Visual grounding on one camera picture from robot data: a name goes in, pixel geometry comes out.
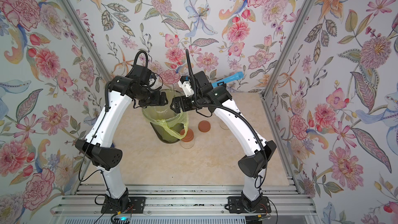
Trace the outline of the clear plastic rice jar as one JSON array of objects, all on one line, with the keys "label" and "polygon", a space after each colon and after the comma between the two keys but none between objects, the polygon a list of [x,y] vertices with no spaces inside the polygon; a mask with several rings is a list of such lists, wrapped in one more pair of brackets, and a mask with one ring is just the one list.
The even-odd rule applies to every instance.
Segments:
[{"label": "clear plastic rice jar", "polygon": [[220,125],[220,128],[223,130],[229,129],[228,126],[222,120],[219,121],[219,125]]}]

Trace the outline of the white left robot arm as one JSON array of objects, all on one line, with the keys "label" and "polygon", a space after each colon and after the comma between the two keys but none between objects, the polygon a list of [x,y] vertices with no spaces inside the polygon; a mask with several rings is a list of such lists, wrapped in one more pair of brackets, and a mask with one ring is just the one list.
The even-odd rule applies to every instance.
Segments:
[{"label": "white left robot arm", "polygon": [[125,76],[116,76],[105,86],[105,106],[92,130],[75,147],[100,171],[105,186],[105,208],[108,211],[123,212],[131,207],[129,193],[122,181],[119,168],[123,152],[112,146],[119,122],[131,103],[139,107],[166,106],[165,92],[153,86],[157,74],[149,67],[146,51],[139,51],[132,69]]}]

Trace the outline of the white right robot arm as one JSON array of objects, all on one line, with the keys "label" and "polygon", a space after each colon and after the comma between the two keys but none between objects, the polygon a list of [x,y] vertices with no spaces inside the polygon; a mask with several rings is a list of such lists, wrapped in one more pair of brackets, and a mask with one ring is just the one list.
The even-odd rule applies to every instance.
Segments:
[{"label": "white right robot arm", "polygon": [[173,98],[171,110],[181,112],[208,109],[211,116],[217,116],[240,143],[245,156],[238,161],[238,167],[245,176],[244,187],[238,201],[245,211],[253,213],[256,208],[265,207],[262,185],[266,179],[267,167],[276,151],[274,141],[262,137],[238,109],[232,95],[223,82],[213,86],[205,73],[194,73],[189,51],[186,51],[188,75],[182,76],[179,87],[183,96]]}]

